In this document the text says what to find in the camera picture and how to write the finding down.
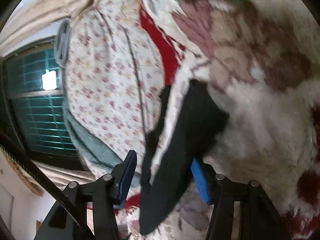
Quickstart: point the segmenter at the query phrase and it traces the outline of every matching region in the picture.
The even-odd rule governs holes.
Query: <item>light blue cloth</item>
[[[93,166],[105,170],[106,173],[111,173],[113,167],[121,163],[122,160],[116,153],[102,141],[89,133],[70,113],[69,105],[65,99],[62,103],[63,119],[66,124],[69,136],[73,145]],[[140,175],[134,175],[131,187],[140,185]]]

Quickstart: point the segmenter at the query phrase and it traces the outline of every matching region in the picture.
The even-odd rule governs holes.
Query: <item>pink patterned fabric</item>
[[[180,0],[179,5],[184,14],[172,12],[174,21],[209,59],[193,72],[209,68],[210,82],[217,88],[224,90],[233,78],[256,82],[252,69],[257,64],[275,91],[295,88],[310,76],[310,61],[300,53],[289,23],[264,19],[250,2],[230,11],[209,0]]]
[[[136,0],[101,0],[73,30],[66,84],[73,116],[121,159],[134,149],[140,172],[141,108],[148,132],[157,122],[164,71],[157,47],[138,21]]]

